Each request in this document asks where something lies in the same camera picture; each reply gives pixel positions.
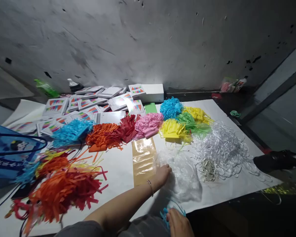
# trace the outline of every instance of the pink paper tassel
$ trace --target pink paper tassel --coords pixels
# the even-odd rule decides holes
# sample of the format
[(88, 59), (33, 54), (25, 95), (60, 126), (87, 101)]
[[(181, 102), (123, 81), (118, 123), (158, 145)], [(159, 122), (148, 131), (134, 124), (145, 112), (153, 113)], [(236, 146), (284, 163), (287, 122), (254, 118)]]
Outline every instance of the pink paper tassel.
[(158, 129), (162, 125), (163, 115), (161, 113), (149, 113), (144, 117), (141, 117), (135, 123), (135, 130), (137, 131), (135, 140), (148, 138), (158, 132)]

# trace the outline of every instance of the white tablecloth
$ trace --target white tablecloth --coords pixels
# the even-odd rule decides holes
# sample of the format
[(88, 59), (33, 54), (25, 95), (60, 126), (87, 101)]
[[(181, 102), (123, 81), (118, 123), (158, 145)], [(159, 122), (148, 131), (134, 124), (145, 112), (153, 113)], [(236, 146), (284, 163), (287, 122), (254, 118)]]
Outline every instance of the white tablecloth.
[[(218, 105), (213, 100), (200, 100), (200, 101), (191, 101), (185, 102), (185, 106), (199, 107), (203, 109), (208, 115), (211, 116), (213, 120), (219, 120), (224, 125), (231, 127), (240, 138), (244, 138), (244, 142), (249, 148), (249, 153), (252, 156), (260, 156), (263, 153), (259, 148), (246, 136), (243, 132), (227, 117), (227, 115), (218, 107)], [(160, 105), (156, 105), (157, 110), (160, 110)], [(160, 135), (154, 136), (154, 142), (156, 145), (157, 152), (158, 150), (165, 148), (165, 139), (160, 138)], [(192, 150), (191, 146), (185, 146), (183, 150)], [(94, 153), (86, 153), (83, 157), (90, 155), (95, 155)], [(133, 179), (133, 155), (132, 155), (132, 145), (123, 145), (123, 150), (120, 151), (117, 148), (108, 150), (102, 155), (104, 160), (100, 163), (104, 170), (108, 171), (107, 173), (107, 182), (109, 184), (102, 194), (97, 194), (96, 199), (99, 200), (98, 204), (93, 203), (91, 209), (85, 208), (84, 211), (80, 211), (76, 208), (71, 208), (67, 214), (63, 216), (63, 226), (68, 226), (74, 224), (78, 221), (82, 221), (87, 215), (92, 211), (97, 209), (99, 206), (103, 205), (105, 202), (111, 200), (117, 195), (131, 189), (134, 187)], [(226, 180), (216, 179), (214, 182), (201, 182), (202, 186), (202, 195), (201, 201), (190, 200), (188, 202), (181, 203), (182, 207), (186, 210), (187, 213), (192, 212), (196, 209), (201, 209), (209, 206), (216, 205), (218, 203), (228, 201), (233, 198), (240, 197), (252, 192), (256, 192), (277, 184), (280, 184), (281, 181), (273, 178), (272, 182), (261, 182), (255, 176), (249, 174), (245, 169), (242, 169), (238, 178), (231, 177)], [(166, 207), (167, 199), (164, 197), (164, 192), (159, 191), (154, 195), (153, 198), (149, 198), (135, 213), (132, 219), (139, 216), (147, 214), (150, 212), (159, 212), (162, 208)], [(0, 236), (18, 236), (18, 231), (21, 227), (22, 222), (17, 220), (13, 215), (4, 219), (4, 215), (10, 210), (10, 205), (12, 201), (8, 199), (0, 207)], [(33, 228), (30, 236), (44, 235), (56, 233), (61, 229), (59, 223), (47, 223), (40, 224)]]

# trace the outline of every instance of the plastic bottle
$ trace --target plastic bottle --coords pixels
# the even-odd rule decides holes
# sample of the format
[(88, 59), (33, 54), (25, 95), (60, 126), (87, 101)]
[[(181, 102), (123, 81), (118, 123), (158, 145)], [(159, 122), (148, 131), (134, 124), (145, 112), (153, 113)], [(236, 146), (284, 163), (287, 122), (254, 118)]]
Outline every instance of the plastic bottle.
[(36, 88), (38, 88), (41, 92), (47, 95), (49, 98), (58, 98), (59, 94), (55, 91), (48, 83), (42, 82), (38, 79), (34, 79), (36, 81)]
[(247, 82), (246, 78), (240, 79), (234, 89), (234, 93), (239, 92), (239, 90), (243, 87), (243, 85)]
[(69, 81), (69, 87), (70, 87), (71, 92), (76, 92), (76, 91), (82, 90), (84, 88), (83, 85), (81, 85), (80, 83), (74, 82), (70, 78), (68, 78), (67, 80)]

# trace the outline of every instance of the bag handle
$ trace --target bag handle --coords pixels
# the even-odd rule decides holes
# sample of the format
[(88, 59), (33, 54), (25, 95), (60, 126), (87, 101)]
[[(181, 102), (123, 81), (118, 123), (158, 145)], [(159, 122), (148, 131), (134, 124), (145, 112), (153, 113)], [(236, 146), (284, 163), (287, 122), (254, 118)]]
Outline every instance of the bag handle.
[(24, 153), (29, 153), (29, 152), (35, 152), (35, 151), (39, 151), (42, 150), (43, 148), (45, 148), (47, 146), (47, 140), (45, 138), (42, 137), (36, 137), (36, 136), (30, 136), (30, 135), (19, 135), (19, 134), (9, 134), (9, 133), (0, 133), (0, 137), (24, 137), (24, 138), (34, 138), (34, 139), (40, 139), (43, 140), (45, 142), (44, 146), (41, 148), (37, 148), (37, 149), (33, 149), (33, 150), (27, 150), (27, 151), (14, 151), (14, 152), (1, 152), (1, 155), (16, 155), (16, 154), (24, 154)]

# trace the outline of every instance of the green bottle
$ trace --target green bottle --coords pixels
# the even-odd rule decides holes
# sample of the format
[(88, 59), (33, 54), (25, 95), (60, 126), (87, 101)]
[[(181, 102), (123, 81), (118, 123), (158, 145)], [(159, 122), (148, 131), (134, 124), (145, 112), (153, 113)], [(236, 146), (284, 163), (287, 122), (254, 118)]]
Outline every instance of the green bottle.
[(42, 82), (38, 79), (34, 79), (36, 81), (36, 88), (38, 88), (41, 92), (47, 95), (49, 98), (58, 98), (59, 94), (55, 91), (48, 83)]

